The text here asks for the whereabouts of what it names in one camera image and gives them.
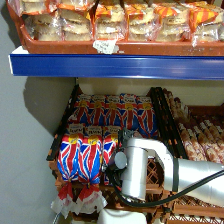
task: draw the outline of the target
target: store shelf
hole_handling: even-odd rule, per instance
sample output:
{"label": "store shelf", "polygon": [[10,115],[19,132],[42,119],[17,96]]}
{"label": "store shelf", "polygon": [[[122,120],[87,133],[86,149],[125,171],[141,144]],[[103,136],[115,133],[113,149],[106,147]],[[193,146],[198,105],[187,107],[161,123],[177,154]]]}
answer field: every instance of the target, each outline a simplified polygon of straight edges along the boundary
{"label": "store shelf", "polygon": [[29,54],[9,55],[15,76],[224,80],[224,56]]}

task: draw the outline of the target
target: paper label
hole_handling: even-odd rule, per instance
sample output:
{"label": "paper label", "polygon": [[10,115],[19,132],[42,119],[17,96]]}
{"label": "paper label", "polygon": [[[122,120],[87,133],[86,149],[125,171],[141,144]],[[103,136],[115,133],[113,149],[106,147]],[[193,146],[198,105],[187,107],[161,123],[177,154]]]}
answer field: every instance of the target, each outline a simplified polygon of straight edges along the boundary
{"label": "paper label", "polygon": [[112,54],[117,40],[95,40],[93,47],[104,54]]}

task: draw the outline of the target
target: brown plastic crate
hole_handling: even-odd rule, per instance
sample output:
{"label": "brown plastic crate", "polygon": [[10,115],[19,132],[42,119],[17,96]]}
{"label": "brown plastic crate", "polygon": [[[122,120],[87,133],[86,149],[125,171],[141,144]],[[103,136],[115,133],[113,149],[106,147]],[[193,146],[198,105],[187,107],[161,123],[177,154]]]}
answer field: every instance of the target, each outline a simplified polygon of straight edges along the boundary
{"label": "brown plastic crate", "polygon": [[[12,10],[6,0],[9,14],[15,23],[22,46],[33,54],[97,54],[93,41],[37,41],[33,40],[21,17]],[[128,55],[173,55],[173,56],[224,56],[224,42],[200,43],[193,47],[190,41],[185,42],[117,42],[117,54]]]}

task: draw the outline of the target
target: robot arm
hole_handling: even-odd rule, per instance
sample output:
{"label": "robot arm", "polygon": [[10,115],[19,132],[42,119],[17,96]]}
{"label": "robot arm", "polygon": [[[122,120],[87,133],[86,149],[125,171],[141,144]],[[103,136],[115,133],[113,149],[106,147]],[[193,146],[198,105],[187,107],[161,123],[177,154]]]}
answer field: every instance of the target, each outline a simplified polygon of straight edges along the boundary
{"label": "robot arm", "polygon": [[[123,153],[127,158],[127,166],[121,175],[121,193],[140,200],[144,200],[146,194],[148,156],[155,157],[160,163],[164,170],[164,189],[173,192],[183,191],[203,178],[224,171],[222,164],[173,158],[162,142],[151,139],[130,138]],[[224,176],[220,175],[187,195],[207,203],[224,206],[223,183]]]}

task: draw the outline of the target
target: packaged bread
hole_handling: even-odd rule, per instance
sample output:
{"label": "packaged bread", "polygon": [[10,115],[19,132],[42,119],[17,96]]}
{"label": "packaged bread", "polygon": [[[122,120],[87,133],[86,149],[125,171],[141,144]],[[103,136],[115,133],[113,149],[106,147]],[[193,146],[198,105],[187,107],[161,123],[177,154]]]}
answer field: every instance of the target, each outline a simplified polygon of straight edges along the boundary
{"label": "packaged bread", "polygon": [[152,4],[161,28],[156,41],[173,42],[190,38],[189,9],[177,3]]}
{"label": "packaged bread", "polygon": [[90,41],[92,39],[91,16],[88,11],[60,9],[65,41]]}
{"label": "packaged bread", "polygon": [[125,14],[128,22],[128,40],[153,40],[158,27],[158,16],[143,0],[125,0]]}
{"label": "packaged bread", "polygon": [[59,0],[58,8],[86,11],[95,4],[94,0]]}
{"label": "packaged bread", "polygon": [[61,41],[61,21],[57,11],[29,16],[25,26],[30,36],[39,41]]}
{"label": "packaged bread", "polygon": [[100,0],[95,13],[95,40],[122,40],[126,35],[124,9],[118,0]]}
{"label": "packaged bread", "polygon": [[57,0],[9,0],[8,3],[18,16],[51,13],[57,9]]}
{"label": "packaged bread", "polygon": [[205,1],[188,3],[184,6],[190,9],[189,22],[193,33],[193,46],[199,42],[213,42],[222,38],[220,30],[224,21],[223,9]]}

